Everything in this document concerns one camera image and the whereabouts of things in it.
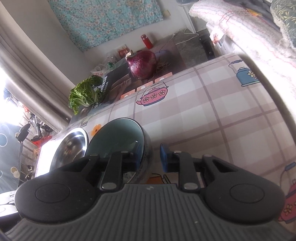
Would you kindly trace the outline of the green leafy cabbage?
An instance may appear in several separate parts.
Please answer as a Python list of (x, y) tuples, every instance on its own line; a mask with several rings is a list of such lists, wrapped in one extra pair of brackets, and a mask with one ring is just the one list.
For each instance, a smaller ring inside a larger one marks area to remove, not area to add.
[(103, 94), (99, 87), (102, 83), (102, 77), (91, 75), (70, 90), (68, 105), (73, 110), (74, 115), (79, 113), (79, 107), (87, 108), (101, 101)]

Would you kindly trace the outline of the blue patterned hanging sheet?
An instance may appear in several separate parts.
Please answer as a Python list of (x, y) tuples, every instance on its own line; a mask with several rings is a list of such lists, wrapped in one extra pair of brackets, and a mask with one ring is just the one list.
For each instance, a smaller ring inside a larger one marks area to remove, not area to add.
[(21, 144), (16, 139), (19, 130), (19, 126), (1, 124), (1, 193), (16, 190), (19, 185)]

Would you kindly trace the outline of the purple red cabbage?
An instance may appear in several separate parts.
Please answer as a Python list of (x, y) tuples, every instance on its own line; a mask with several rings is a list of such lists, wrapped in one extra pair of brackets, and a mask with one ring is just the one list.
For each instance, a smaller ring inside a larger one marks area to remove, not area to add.
[(157, 58), (152, 51), (140, 50), (133, 52), (130, 50), (125, 59), (134, 78), (149, 79), (156, 73)]

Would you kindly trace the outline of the teal ceramic bowl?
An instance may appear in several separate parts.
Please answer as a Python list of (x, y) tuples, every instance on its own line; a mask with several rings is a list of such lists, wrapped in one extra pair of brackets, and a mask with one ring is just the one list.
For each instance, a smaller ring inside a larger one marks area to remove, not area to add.
[(104, 169), (111, 155), (121, 152), (122, 173), (131, 173), (128, 183), (144, 184), (153, 163), (151, 139), (131, 118), (117, 118), (104, 125), (90, 141), (85, 156), (97, 155)]

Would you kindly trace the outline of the wide steel bowl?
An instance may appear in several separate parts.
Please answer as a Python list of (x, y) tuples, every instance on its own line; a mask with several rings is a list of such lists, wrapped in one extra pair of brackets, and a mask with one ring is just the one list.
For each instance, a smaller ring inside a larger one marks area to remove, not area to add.
[(68, 165), (84, 157), (89, 138), (82, 128), (75, 128), (67, 133), (53, 156), (50, 171)]

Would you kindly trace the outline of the beige curtain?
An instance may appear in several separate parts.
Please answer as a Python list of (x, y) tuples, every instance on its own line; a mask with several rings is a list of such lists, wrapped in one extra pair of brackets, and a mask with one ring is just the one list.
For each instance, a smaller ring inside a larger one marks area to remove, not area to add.
[(73, 115), (68, 96), (74, 84), (43, 54), (1, 5), (1, 68), (7, 89), (59, 132)]

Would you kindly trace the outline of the white folded blanket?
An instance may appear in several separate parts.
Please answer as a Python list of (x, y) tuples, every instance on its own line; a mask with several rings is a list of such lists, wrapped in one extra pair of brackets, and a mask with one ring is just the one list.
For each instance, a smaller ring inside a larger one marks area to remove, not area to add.
[(281, 31), (247, 9), (225, 1), (198, 1), (189, 15), (229, 37), (259, 69), (266, 66), (295, 71), (295, 51), (284, 42)]

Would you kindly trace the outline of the red bottle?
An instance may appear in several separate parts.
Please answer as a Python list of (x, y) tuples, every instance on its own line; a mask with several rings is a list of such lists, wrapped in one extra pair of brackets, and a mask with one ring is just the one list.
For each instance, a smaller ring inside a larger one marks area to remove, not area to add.
[(150, 41), (150, 39), (148, 38), (148, 36), (146, 34), (141, 35), (141, 39), (143, 41), (143, 43), (145, 44), (147, 49), (152, 49), (153, 48), (153, 44)]

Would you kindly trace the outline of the teal floral wall cloth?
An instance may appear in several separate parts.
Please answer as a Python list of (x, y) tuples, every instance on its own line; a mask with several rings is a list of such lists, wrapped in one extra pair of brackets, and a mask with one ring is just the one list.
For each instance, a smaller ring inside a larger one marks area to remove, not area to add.
[(48, 1), (64, 31), (82, 52), (164, 19), (157, 1)]

